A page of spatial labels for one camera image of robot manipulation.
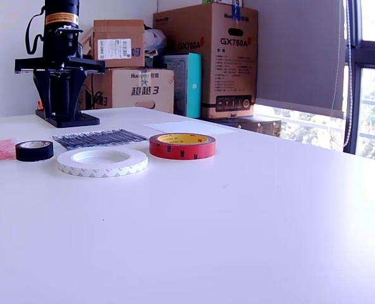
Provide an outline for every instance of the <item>window frame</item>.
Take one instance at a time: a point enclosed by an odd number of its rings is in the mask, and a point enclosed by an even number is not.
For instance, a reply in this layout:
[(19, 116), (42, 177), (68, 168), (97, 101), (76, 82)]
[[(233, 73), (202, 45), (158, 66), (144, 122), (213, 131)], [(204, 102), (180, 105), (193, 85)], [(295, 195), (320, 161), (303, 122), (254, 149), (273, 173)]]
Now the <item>window frame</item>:
[[(375, 69), (375, 41), (364, 41), (362, 39), (362, 3), (361, 0), (349, 0), (350, 5), (350, 30), (351, 45), (347, 45), (346, 62), (352, 68), (353, 94), (350, 96), (346, 111), (345, 143), (347, 140), (350, 121), (352, 126), (350, 140), (344, 148), (345, 153), (355, 155), (357, 152), (357, 143), (359, 138), (359, 112), (361, 106), (362, 92), (362, 69)], [(351, 48), (352, 60), (349, 59), (349, 48)]]

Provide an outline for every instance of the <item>warning sticker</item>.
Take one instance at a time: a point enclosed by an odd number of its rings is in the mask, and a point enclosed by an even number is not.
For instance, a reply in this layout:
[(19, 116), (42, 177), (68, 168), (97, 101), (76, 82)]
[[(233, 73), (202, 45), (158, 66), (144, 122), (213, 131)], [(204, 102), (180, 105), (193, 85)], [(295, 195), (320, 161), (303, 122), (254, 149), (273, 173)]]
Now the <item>warning sticker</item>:
[(98, 40), (99, 60), (131, 59), (131, 39)]
[(55, 13), (46, 17), (46, 25), (54, 22), (71, 22), (79, 25), (79, 17), (71, 13)]

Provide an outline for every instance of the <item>teal box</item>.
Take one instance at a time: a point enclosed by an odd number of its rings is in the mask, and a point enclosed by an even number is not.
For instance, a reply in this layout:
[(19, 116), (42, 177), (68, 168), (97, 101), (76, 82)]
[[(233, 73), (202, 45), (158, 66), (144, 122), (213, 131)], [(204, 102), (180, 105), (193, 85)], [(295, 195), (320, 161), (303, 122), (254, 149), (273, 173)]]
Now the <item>teal box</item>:
[(157, 58), (158, 66), (175, 72), (174, 113), (200, 118), (201, 110), (201, 55), (170, 54)]

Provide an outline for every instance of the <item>yellow tape core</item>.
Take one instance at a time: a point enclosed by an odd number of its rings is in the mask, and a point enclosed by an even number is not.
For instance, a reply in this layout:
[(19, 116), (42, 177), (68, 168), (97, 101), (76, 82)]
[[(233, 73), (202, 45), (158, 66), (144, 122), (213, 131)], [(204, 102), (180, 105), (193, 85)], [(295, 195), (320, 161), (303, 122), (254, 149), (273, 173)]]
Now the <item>yellow tape core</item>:
[(201, 144), (208, 142), (205, 136), (189, 134), (167, 134), (158, 137), (158, 140), (165, 144)]

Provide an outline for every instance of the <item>black machine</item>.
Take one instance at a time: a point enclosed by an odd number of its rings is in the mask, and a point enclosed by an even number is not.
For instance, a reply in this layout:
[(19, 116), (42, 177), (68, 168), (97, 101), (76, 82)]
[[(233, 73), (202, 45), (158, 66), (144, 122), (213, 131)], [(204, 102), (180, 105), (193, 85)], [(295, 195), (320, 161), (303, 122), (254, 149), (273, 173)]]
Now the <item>black machine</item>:
[[(32, 20), (46, 13), (44, 36), (37, 35), (30, 47)], [(99, 119), (79, 111), (78, 98), (88, 73), (104, 73), (105, 62), (83, 57), (79, 44), (79, 0), (45, 0), (40, 14), (33, 16), (26, 31), (26, 48), (35, 54), (44, 43), (42, 58), (17, 59), (15, 73), (33, 72), (44, 110), (38, 116), (57, 128), (98, 125)]]

